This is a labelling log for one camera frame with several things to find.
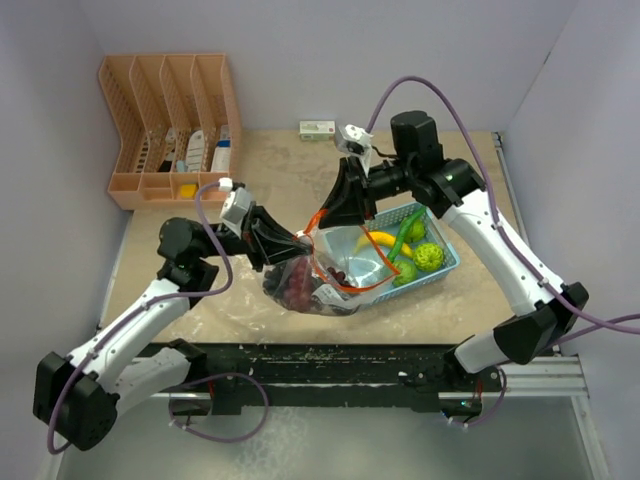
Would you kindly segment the dark blue grape bunch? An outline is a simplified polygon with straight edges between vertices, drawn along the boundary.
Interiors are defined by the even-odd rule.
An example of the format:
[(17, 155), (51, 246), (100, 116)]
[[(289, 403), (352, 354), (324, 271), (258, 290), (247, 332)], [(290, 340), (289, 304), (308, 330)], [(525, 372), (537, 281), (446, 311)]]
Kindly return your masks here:
[(283, 265), (274, 265), (264, 271), (262, 289), (266, 295), (273, 296), (278, 291), (284, 273)]

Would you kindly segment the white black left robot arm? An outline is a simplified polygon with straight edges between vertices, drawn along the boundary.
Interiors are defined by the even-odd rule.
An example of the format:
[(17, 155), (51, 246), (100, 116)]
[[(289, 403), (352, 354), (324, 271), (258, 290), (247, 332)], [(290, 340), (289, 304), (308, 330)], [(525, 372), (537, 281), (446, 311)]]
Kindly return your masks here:
[(247, 257), (255, 270), (308, 253), (309, 242), (251, 204), (236, 222), (174, 217), (159, 232), (164, 263), (140, 297), (108, 327), (61, 356), (37, 365), (35, 417), (45, 423), (47, 449), (58, 455), (100, 443), (119, 416), (163, 390), (194, 392), (218, 380), (204, 351), (174, 340), (155, 355), (134, 358), (165, 327), (200, 300), (226, 292), (234, 280), (230, 259)]

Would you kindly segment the dark red grape bunch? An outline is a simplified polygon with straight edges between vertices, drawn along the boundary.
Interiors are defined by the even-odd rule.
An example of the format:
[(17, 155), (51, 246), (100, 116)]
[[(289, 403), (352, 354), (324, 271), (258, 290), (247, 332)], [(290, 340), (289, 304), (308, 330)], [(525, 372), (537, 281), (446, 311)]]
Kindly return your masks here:
[(302, 293), (299, 297), (298, 311), (300, 313), (347, 316), (360, 309), (349, 294), (338, 289), (338, 286), (351, 287), (346, 274), (333, 267), (329, 268), (329, 274), (336, 283), (324, 281), (312, 269), (309, 269), (305, 274)]

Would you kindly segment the light blue plastic basket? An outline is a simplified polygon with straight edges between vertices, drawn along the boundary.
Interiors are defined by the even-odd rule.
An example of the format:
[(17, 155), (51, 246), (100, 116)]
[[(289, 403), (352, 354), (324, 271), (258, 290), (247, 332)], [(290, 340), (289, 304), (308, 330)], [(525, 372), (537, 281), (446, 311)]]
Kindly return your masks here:
[(442, 280), (460, 264), (432, 212), (418, 203), (385, 210), (364, 226), (336, 227), (323, 235), (323, 250), (336, 258), (352, 286), (383, 279), (388, 259), (400, 269), (371, 293), (369, 305)]

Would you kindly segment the clear zip top bag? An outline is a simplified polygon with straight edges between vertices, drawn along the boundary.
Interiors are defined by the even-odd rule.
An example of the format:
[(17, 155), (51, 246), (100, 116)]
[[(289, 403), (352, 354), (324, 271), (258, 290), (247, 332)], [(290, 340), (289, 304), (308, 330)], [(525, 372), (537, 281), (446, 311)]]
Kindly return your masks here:
[[(326, 253), (323, 248), (322, 245), (324, 243), (324, 235), (323, 232), (325, 230), (328, 229), (333, 229), (333, 228), (328, 228), (328, 229), (322, 229), (319, 227), (319, 221), (321, 219), (322, 216), (322, 212), (319, 211), (318, 213), (316, 213), (312, 219), (310, 220), (310, 222), (308, 223), (307, 227), (298, 232), (298, 234), (296, 235), (296, 237), (299, 240), (302, 240), (303, 242), (309, 244), (311, 246), (311, 253), (309, 255), (306, 256), (302, 256), (302, 257), (306, 257), (309, 263), (309, 267), (310, 269), (313, 270), (313, 272), (315, 274), (317, 274), (321, 279), (323, 279), (326, 282), (331, 282), (331, 283), (336, 283), (335, 280), (333, 280), (330, 277), (329, 274), (329, 268), (333, 267), (336, 270), (339, 270), (338, 268), (338, 264), (337, 264), (337, 260), (336, 258), (334, 258), (333, 255)], [(285, 288), (285, 282), (286, 282), (286, 278), (288, 273), (290, 272), (291, 269), (291, 264), (293, 263), (293, 261), (295, 259), (297, 259), (299, 257), (287, 260), (287, 261), (283, 261), (280, 262), (276, 265), (283, 265), (284, 266), (284, 273), (281, 279), (281, 284), (280, 287), (278, 289), (278, 291), (276, 292), (275, 295), (273, 296), (269, 296), (266, 295), (264, 292), (264, 294), (269, 297), (271, 300), (273, 300), (276, 304), (278, 304), (279, 306), (283, 307), (286, 310), (289, 310), (285, 307), (284, 302), (282, 300), (282, 294)], [(386, 270), (388, 271), (388, 273), (385, 275), (385, 277), (379, 281), (374, 282), (373, 284), (369, 285), (369, 286), (352, 286), (351, 287), (341, 287), (338, 286), (338, 289), (346, 292), (347, 294), (349, 294), (352, 298), (353, 298), (353, 302), (358, 305), (360, 307), (360, 309), (369, 306), (369, 304), (367, 303), (367, 299), (368, 297), (371, 296), (371, 293), (376, 290), (377, 287), (389, 282), (390, 280), (394, 279), (395, 276), (398, 274), (398, 271), (396, 270), (396, 268), (394, 267), (393, 263), (391, 263), (389, 260), (386, 261)]]

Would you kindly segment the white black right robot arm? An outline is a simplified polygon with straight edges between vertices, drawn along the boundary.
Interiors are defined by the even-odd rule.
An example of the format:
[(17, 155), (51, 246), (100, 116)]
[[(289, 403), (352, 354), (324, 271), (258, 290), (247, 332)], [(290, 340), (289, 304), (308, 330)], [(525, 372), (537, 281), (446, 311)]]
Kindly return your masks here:
[(567, 284), (549, 268), (539, 274), (528, 270), (540, 260), (506, 219), (492, 211), (488, 182), (467, 161), (445, 157), (433, 118), (422, 111), (397, 114), (391, 131), (394, 155), (372, 166), (371, 134), (353, 125), (337, 129), (335, 144), (345, 156), (321, 208), (319, 226), (362, 225), (375, 217), (377, 201), (410, 192), (465, 240), (514, 314), (450, 352), (446, 383), (467, 391), (485, 368), (507, 361), (527, 364), (559, 340), (574, 325), (572, 310), (586, 304), (588, 293), (581, 283)]

